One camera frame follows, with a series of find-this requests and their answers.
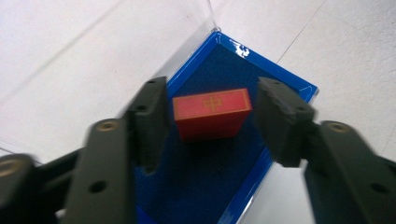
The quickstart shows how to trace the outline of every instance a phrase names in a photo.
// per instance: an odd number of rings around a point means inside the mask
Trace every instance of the black metal bracket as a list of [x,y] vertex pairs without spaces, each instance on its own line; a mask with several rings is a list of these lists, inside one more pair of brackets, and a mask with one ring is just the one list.
[[374,154],[359,134],[337,121],[315,124],[315,110],[277,80],[260,78],[256,124],[274,161],[297,167],[316,222],[395,223],[396,163]]
[[35,167],[0,158],[1,223],[136,223],[134,167],[155,172],[169,129],[166,77],[148,81],[120,119],[92,125],[86,146]]

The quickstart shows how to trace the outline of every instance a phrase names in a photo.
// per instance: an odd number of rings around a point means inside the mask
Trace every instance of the blue tray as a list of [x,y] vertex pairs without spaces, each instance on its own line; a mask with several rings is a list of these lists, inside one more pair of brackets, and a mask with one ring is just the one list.
[[[175,96],[247,88],[255,107],[258,77],[278,79],[306,102],[311,83],[268,61],[227,35],[214,32],[168,81]],[[183,144],[172,125],[155,175],[135,170],[139,223],[235,223],[272,161],[251,113],[234,138]]]

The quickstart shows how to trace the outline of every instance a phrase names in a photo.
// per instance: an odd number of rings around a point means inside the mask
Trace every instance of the white tile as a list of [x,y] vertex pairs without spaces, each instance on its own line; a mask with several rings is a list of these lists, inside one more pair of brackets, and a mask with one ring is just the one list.
[[6,11],[16,7],[20,2],[21,0],[2,0],[0,2],[0,20]]
[[224,34],[277,62],[324,1],[212,2]]
[[381,154],[396,124],[393,46],[320,11],[279,64],[319,87],[318,120],[352,125]]
[[[33,153],[41,162],[81,147],[91,124],[116,117],[174,53],[185,55],[181,65],[209,34],[204,6],[122,3],[3,104],[0,147]],[[184,44],[202,25],[193,38],[198,42]]]
[[6,1],[0,15],[0,104],[120,0]]
[[387,145],[385,146],[382,156],[396,162],[396,126],[394,127],[393,133],[387,141]]
[[315,223],[304,169],[274,164],[241,223]]
[[332,0],[323,11],[396,47],[396,4],[393,0]]

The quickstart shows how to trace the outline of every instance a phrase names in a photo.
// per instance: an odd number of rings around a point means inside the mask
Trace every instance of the red box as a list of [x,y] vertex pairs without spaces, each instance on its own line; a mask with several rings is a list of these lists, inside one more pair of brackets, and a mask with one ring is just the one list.
[[247,89],[175,97],[173,107],[184,142],[235,136],[251,111]]

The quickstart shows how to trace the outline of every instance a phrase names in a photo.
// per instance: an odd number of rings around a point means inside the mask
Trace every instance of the gold emblem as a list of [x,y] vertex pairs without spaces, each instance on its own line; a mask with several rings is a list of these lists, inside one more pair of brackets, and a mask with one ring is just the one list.
[[210,96],[208,100],[204,100],[204,107],[210,107],[212,112],[216,111],[216,106],[221,106],[221,98]]

